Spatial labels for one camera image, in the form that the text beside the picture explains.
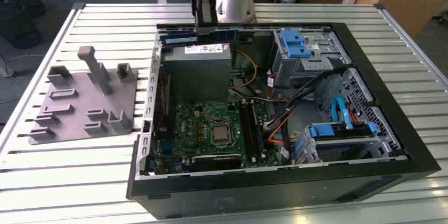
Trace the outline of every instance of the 3d printed holder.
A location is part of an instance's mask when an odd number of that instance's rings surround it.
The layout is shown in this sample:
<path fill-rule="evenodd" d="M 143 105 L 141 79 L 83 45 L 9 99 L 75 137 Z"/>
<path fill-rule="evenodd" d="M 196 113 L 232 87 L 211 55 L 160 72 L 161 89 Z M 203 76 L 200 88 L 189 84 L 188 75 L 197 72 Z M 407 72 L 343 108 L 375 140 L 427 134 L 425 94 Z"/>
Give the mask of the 3d printed holder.
<path fill-rule="evenodd" d="M 52 83 L 31 144 L 45 144 L 93 137 L 129 134 L 132 131 L 136 75 L 128 63 L 107 70 L 95 58 L 93 47 L 80 47 L 79 59 L 91 72 L 69 73 L 64 66 L 51 67 Z"/>

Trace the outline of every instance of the white cable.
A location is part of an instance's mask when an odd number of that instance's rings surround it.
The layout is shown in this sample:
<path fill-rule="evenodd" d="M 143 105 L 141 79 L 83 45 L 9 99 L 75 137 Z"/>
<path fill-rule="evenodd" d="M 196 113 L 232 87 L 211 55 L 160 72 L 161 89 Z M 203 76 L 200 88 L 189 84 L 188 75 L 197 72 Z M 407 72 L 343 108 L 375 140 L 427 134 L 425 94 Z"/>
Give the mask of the white cable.
<path fill-rule="evenodd" d="M 285 102 L 283 100 L 279 100 L 279 101 L 276 101 L 276 100 L 268 100 L 268 99 L 261 98 L 261 97 L 249 97 L 249 96 L 245 97 L 244 95 L 239 94 L 237 92 L 233 92 L 233 93 L 237 94 L 240 97 L 243 97 L 245 99 L 255 99 L 255 100 L 261 100 L 261 101 L 267 101 L 267 102 Z"/>
<path fill-rule="evenodd" d="M 35 57 L 35 56 L 45 57 L 45 55 L 21 55 L 21 56 L 16 56 L 12 59 L 7 60 L 7 62 L 11 62 L 11 61 L 17 60 L 17 59 L 24 58 L 24 57 Z"/>

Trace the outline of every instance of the green motherboard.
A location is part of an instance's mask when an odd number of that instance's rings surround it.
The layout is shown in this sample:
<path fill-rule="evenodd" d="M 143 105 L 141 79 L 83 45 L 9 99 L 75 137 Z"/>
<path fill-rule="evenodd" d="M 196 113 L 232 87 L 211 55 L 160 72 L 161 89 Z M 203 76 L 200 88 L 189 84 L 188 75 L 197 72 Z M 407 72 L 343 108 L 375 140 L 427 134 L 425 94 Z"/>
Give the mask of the green motherboard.
<path fill-rule="evenodd" d="M 259 123 L 268 120 L 264 102 L 253 103 Z M 241 168 L 277 165 L 275 146 L 264 146 L 263 158 L 247 159 L 247 144 L 241 129 L 239 102 L 179 103 L 176 107 L 176 126 L 173 143 L 161 142 L 161 149 L 172 149 L 163 161 L 168 174 L 187 172 L 181 162 L 185 158 L 208 154 L 240 154 Z"/>

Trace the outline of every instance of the blue cable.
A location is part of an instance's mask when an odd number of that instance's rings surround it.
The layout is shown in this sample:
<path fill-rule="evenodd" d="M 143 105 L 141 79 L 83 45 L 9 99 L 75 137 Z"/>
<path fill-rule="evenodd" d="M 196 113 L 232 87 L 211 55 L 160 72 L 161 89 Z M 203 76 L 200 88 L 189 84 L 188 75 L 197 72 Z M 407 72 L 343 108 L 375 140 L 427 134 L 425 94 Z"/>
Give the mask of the blue cable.
<path fill-rule="evenodd" d="M 17 100 L 20 100 L 20 98 L 16 98 L 16 99 L 9 100 L 9 101 L 5 101 L 5 102 L 0 102 L 0 104 L 7 104 L 7 103 L 9 103 L 9 102 L 15 102 L 15 101 L 17 101 Z"/>
<path fill-rule="evenodd" d="M 333 97 L 331 100 L 331 117 L 333 119 L 333 122 L 337 122 L 337 111 L 336 106 L 339 105 L 341 110 L 341 118 L 343 122 L 347 124 L 347 128 L 351 130 L 353 129 L 352 123 L 351 123 L 351 117 L 348 114 L 348 109 L 345 108 L 345 103 L 341 97 Z"/>

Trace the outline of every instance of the aluminum slotted table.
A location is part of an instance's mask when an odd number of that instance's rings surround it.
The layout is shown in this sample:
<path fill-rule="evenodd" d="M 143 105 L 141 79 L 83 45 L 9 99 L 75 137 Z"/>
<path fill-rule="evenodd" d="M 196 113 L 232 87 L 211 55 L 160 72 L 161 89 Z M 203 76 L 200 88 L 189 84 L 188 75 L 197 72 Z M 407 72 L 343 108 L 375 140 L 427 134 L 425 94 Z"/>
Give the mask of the aluminum slotted table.
<path fill-rule="evenodd" d="M 132 144 L 157 23 L 191 23 L 185 4 L 88 4 L 73 9 L 0 135 L 0 222 L 136 223 L 155 218 L 125 199 Z M 387 11 L 371 5 L 257 4 L 259 22 L 344 22 L 443 170 L 351 204 L 189 219 L 191 223 L 391 223 L 448 219 L 448 81 Z M 80 46 L 105 68 L 139 69 L 133 128 L 125 136 L 29 145 L 51 66 L 88 70 Z"/>

